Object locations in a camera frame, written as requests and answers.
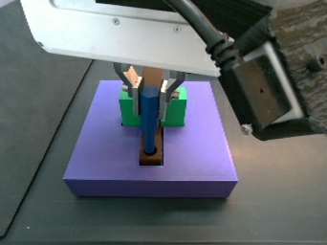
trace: brown slot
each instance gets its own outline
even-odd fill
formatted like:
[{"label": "brown slot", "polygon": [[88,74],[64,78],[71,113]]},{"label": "brown slot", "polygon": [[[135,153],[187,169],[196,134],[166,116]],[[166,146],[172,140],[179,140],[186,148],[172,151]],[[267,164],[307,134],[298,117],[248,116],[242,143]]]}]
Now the brown slot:
[{"label": "brown slot", "polygon": [[143,151],[143,134],[140,136],[140,149],[139,149],[139,164],[142,166],[160,166],[164,164],[163,161],[163,128],[159,125],[156,132],[156,153],[154,155],[147,155]]}]

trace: wooden block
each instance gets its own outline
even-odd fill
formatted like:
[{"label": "wooden block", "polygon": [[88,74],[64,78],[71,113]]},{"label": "wooden block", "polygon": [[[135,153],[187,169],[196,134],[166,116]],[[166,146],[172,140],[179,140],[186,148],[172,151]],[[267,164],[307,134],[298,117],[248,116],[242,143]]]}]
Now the wooden block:
[{"label": "wooden block", "polygon": [[156,132],[156,153],[154,155],[147,155],[143,151],[143,135],[140,136],[140,148],[139,148],[139,164],[142,166],[160,166],[164,164],[163,159],[163,128],[159,125]]},{"label": "wooden block", "polygon": [[144,77],[144,86],[154,85],[159,89],[163,83],[163,69],[154,67],[143,67],[142,76]]}]

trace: black cable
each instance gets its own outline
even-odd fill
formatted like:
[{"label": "black cable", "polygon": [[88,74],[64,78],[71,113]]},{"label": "black cable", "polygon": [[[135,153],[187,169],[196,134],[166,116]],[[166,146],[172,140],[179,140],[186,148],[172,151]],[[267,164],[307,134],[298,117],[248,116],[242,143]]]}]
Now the black cable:
[{"label": "black cable", "polygon": [[228,69],[243,62],[226,33],[220,33],[191,0],[164,0],[188,21],[207,45],[207,53],[216,66]]}]

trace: purple block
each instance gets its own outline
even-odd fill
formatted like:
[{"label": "purple block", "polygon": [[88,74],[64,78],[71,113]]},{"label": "purple block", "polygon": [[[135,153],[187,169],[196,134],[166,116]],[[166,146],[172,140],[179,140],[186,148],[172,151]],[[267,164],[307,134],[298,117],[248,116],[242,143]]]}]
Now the purple block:
[{"label": "purple block", "polygon": [[163,166],[139,165],[139,127],[122,126],[122,81],[102,81],[67,167],[78,196],[227,197],[238,183],[210,82],[184,82],[184,127],[163,130]]}]

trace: green block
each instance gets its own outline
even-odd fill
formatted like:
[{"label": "green block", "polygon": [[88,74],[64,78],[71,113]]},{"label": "green block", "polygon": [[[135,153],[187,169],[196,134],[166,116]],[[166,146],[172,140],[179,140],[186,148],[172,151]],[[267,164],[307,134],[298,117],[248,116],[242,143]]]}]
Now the green block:
[{"label": "green block", "polygon": [[188,94],[187,88],[179,87],[179,99],[171,101],[167,107],[166,120],[162,122],[162,126],[184,126],[186,125],[186,111]]},{"label": "green block", "polygon": [[[187,111],[187,89],[178,88],[180,94],[179,99],[171,101],[167,106],[166,120],[162,121],[162,126],[184,126],[186,111]],[[124,126],[140,126],[140,117],[134,115],[134,99],[128,97],[128,93],[120,91],[119,97],[122,121]]]},{"label": "green block", "polygon": [[140,126],[140,117],[134,115],[134,99],[128,92],[120,91],[119,97],[122,121],[124,126]]}]

